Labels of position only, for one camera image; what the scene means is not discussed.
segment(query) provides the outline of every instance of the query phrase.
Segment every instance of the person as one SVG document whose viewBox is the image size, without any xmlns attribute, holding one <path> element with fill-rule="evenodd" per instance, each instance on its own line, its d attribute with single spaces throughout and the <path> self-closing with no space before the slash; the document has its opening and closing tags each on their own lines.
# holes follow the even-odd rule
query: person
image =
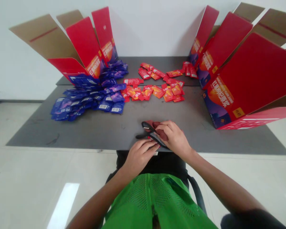
<svg viewBox="0 0 286 229">
<path fill-rule="evenodd" d="M 117 170 L 68 229 L 217 228 L 189 194 L 185 163 L 230 211 L 222 219 L 222 229 L 286 228 L 237 182 L 204 160 L 174 122 L 164 121 L 157 130 L 167 135 L 168 141 L 158 137 L 173 153 L 153 156 L 160 146 L 151 139 L 137 141 L 129 152 L 118 151 Z"/>
</svg>

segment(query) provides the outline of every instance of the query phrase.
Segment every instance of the table surface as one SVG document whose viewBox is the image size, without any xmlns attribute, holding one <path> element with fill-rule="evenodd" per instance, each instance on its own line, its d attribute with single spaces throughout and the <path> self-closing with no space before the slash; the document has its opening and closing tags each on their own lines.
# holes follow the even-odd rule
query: table surface
<svg viewBox="0 0 286 229">
<path fill-rule="evenodd" d="M 248 130 L 216 130 L 200 87 L 184 86 L 185 101 L 131 101 L 123 114 L 87 110 L 74 122 L 51 120 L 50 111 L 69 86 L 58 86 L 7 143 L 8 146 L 129 150 L 143 133 L 145 120 L 173 120 L 198 152 L 286 155 L 285 147 L 264 125 Z"/>
<path fill-rule="evenodd" d="M 123 62 L 128 64 L 128 72 L 129 74 L 125 75 L 123 79 L 117 80 L 118 83 L 123 83 L 124 79 L 131 79 L 131 78 L 139 78 L 142 77 L 138 73 L 138 69 L 140 68 L 140 64 L 142 62 L 148 63 L 153 65 L 155 68 L 162 72 L 169 72 L 176 69 L 182 69 L 182 63 L 188 60 L 188 57 L 119 57 Z M 199 80 L 185 76 L 175 77 L 177 80 L 184 81 L 185 86 L 200 86 Z M 144 80 L 143 84 L 140 85 L 157 85 L 160 86 L 165 83 L 162 79 L 154 80 Z M 66 77 L 62 77 L 56 85 L 72 85 Z"/>
</svg>

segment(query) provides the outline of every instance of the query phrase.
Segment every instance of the white wall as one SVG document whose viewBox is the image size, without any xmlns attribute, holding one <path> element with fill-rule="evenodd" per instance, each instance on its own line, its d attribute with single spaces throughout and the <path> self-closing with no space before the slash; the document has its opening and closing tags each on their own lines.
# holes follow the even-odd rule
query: white wall
<svg viewBox="0 0 286 229">
<path fill-rule="evenodd" d="M 79 9 L 84 17 L 109 6 L 119 56 L 185 56 L 195 38 L 204 7 L 220 11 L 220 24 L 239 0 L 0 0 L 0 99 L 43 100 L 61 73 L 8 28 L 50 13 Z M 244 1 L 286 11 L 286 0 Z"/>
</svg>

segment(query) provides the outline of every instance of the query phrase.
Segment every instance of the tiled floor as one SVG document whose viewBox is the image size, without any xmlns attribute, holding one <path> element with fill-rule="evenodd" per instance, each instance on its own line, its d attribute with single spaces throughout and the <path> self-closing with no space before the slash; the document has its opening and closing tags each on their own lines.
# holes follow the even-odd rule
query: tiled floor
<svg viewBox="0 0 286 229">
<path fill-rule="evenodd" d="M 0 229 L 63 228 L 115 168 L 117 156 L 110 150 L 97 153 L 92 149 L 4 146 L 38 106 L 0 105 Z M 286 147 L 286 119 L 269 127 Z M 201 155 L 246 188 L 286 225 L 286 156 Z M 189 166 L 188 171 L 201 188 L 209 218 L 220 227 L 221 218 L 228 211 Z M 68 185 L 73 185 L 73 189 L 66 189 Z M 63 199 L 62 192 L 68 190 L 75 190 L 75 198 L 68 198 L 72 208 L 54 217 L 56 204 Z M 49 224 L 50 220 L 60 226 Z"/>
</svg>

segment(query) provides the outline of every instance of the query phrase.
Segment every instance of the purple packet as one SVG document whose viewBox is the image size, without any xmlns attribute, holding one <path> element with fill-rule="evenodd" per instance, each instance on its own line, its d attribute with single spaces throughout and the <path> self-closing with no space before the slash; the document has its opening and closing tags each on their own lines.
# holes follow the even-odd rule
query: purple packet
<svg viewBox="0 0 286 229">
<path fill-rule="evenodd" d="M 65 100 L 65 97 L 58 98 L 58 99 L 56 100 L 56 102 L 54 103 L 53 108 L 52 108 L 52 110 L 51 110 L 51 114 L 52 114 L 52 115 L 55 114 L 55 111 L 60 108 L 60 106 L 61 106 L 63 100 Z"/>
<path fill-rule="evenodd" d="M 116 85 L 117 82 L 115 79 L 106 79 L 105 81 L 102 82 L 102 87 L 112 87 L 114 85 Z"/>
<path fill-rule="evenodd" d="M 111 98 L 113 102 L 125 101 L 124 97 L 122 96 L 120 92 L 111 94 Z"/>
<path fill-rule="evenodd" d="M 121 114 L 121 113 L 123 113 L 124 105 L 125 105 L 124 102 L 116 102 L 112 105 L 110 112 L 116 113 L 116 114 Z"/>
</svg>

